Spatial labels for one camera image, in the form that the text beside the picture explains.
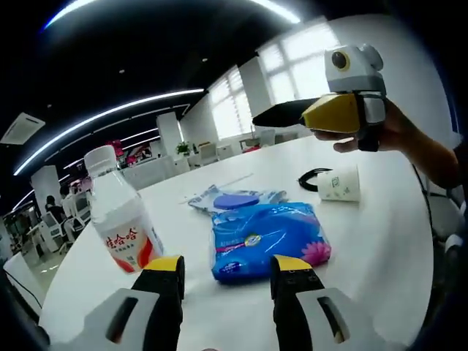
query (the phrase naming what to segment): finger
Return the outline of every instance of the finger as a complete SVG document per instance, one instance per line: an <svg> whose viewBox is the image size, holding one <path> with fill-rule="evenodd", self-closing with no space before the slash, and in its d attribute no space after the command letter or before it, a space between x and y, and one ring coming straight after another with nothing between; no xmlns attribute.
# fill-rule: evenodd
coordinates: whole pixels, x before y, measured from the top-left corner
<svg viewBox="0 0 468 351"><path fill-rule="evenodd" d="M344 133L315 132L314 134L318 140L342 140L347 137L352 137L352 135Z"/></svg>
<svg viewBox="0 0 468 351"><path fill-rule="evenodd" d="M335 151L342 153L358 150L358 141L356 139L352 139L345 143L336 143L333 145L333 148Z"/></svg>

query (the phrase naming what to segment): paper cup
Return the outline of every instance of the paper cup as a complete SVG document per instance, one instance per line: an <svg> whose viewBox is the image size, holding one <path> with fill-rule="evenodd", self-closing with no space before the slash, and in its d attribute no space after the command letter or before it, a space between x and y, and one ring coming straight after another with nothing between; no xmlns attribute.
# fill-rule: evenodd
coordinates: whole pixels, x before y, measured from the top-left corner
<svg viewBox="0 0 468 351"><path fill-rule="evenodd" d="M319 173L317 175L318 193L322 200L359 201L358 167L348 167Z"/></svg>

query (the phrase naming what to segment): bottle label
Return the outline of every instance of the bottle label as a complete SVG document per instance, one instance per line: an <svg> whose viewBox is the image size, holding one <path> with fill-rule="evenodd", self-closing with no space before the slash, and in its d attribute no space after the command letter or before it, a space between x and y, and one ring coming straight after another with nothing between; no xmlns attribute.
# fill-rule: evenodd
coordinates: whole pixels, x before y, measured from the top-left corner
<svg viewBox="0 0 468 351"><path fill-rule="evenodd" d="M144 216L102 233L102 238L113 259L128 273L142 270L163 253L161 241Z"/></svg>

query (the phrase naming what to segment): window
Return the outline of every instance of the window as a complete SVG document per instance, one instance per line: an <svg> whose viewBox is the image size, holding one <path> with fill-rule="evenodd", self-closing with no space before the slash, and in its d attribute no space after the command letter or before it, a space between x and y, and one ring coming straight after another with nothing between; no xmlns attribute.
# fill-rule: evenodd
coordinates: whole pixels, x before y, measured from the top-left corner
<svg viewBox="0 0 468 351"><path fill-rule="evenodd" d="M325 49L339 45L327 23L314 24L259 51L276 104L328 93Z"/></svg>
<svg viewBox="0 0 468 351"><path fill-rule="evenodd" d="M250 132L252 114L237 67L215 83L210 106L219 139Z"/></svg>

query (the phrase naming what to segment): pink flower graphic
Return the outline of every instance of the pink flower graphic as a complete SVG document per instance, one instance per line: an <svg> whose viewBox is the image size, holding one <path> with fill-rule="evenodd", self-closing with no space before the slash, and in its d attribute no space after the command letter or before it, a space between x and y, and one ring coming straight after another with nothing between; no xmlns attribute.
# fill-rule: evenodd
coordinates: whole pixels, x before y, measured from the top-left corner
<svg viewBox="0 0 468 351"><path fill-rule="evenodd" d="M328 261L331 255L331 247L327 243L307 244L307 247L301 251L304 254L301 259L311 265L324 263Z"/></svg>

